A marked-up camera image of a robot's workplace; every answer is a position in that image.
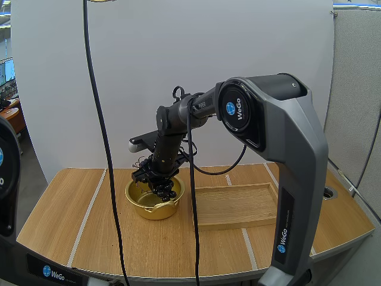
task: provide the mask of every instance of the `blue circular logo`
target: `blue circular logo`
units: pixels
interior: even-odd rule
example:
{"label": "blue circular logo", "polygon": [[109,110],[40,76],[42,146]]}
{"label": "blue circular logo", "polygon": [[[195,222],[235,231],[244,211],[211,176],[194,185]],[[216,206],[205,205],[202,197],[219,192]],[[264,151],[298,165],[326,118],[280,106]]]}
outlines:
{"label": "blue circular logo", "polygon": [[45,265],[45,266],[43,267],[43,269],[42,269],[42,273],[43,273],[46,277],[50,276],[51,270],[50,270],[49,265]]}
{"label": "blue circular logo", "polygon": [[234,115],[236,113],[236,107],[231,102],[226,104],[226,111],[229,115]]}
{"label": "blue circular logo", "polygon": [[2,160],[4,159],[4,155],[3,155],[3,153],[2,153],[2,150],[1,150],[1,148],[0,148],[0,166],[1,166],[1,164],[2,164]]}
{"label": "blue circular logo", "polygon": [[283,245],[280,245],[280,244],[278,245],[278,250],[279,250],[280,253],[285,253],[286,252],[285,247]]}

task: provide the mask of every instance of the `computer monitor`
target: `computer monitor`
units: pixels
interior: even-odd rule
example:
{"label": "computer monitor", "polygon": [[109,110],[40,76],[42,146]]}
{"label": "computer monitor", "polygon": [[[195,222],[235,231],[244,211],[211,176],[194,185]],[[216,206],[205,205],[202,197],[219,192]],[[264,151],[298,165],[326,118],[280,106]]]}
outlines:
{"label": "computer monitor", "polygon": [[6,75],[5,75],[5,63],[0,64],[0,86],[4,85],[6,82]]}
{"label": "computer monitor", "polygon": [[5,81],[9,82],[10,80],[15,79],[16,76],[14,74],[14,65],[13,60],[9,60],[5,62]]}

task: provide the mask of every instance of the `pot handle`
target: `pot handle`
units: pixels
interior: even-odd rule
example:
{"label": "pot handle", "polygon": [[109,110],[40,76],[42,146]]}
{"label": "pot handle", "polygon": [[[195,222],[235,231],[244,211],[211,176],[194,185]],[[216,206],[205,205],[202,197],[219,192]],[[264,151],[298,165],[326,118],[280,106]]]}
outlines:
{"label": "pot handle", "polygon": [[167,206],[176,207],[176,205],[177,205],[177,202],[175,203],[174,201],[166,201],[165,203],[156,204],[152,210],[150,209],[145,209],[145,210],[148,211],[149,213],[154,213],[158,209],[161,209],[162,207],[167,207]]}

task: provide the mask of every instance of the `wooden tray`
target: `wooden tray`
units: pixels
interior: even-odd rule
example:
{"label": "wooden tray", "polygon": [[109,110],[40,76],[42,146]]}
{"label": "wooden tray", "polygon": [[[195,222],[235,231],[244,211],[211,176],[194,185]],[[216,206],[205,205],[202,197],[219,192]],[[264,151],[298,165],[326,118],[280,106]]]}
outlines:
{"label": "wooden tray", "polygon": [[270,183],[196,188],[198,228],[216,231],[276,223],[277,197]]}

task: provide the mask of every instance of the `wooden tabletop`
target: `wooden tabletop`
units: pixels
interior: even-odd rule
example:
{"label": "wooden tabletop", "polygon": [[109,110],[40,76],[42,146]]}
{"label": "wooden tabletop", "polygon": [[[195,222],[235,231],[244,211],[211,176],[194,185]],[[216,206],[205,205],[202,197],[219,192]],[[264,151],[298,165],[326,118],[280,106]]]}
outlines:
{"label": "wooden tabletop", "polygon": [[7,120],[12,119],[17,114],[18,114],[18,108],[4,109],[2,112],[0,112],[0,116],[4,117]]}
{"label": "wooden tabletop", "polygon": [[[204,169],[217,172],[225,168]],[[127,201],[124,188],[131,180],[132,171],[117,169],[114,172],[128,276],[194,277],[195,239],[189,169],[180,169],[179,176],[186,191],[177,213],[159,221],[138,216]],[[277,190],[279,170],[274,163],[244,165],[235,167],[228,176],[227,180],[225,175],[207,176],[196,172],[195,183],[196,186],[224,186],[230,179],[232,185],[271,183]],[[339,195],[333,200],[323,201],[313,257],[339,249],[374,229],[355,200],[330,172],[327,173],[327,185],[334,187]],[[275,225],[200,232],[200,276],[268,267],[274,232]],[[108,172],[64,169],[57,173],[17,240],[60,264],[120,275]]]}

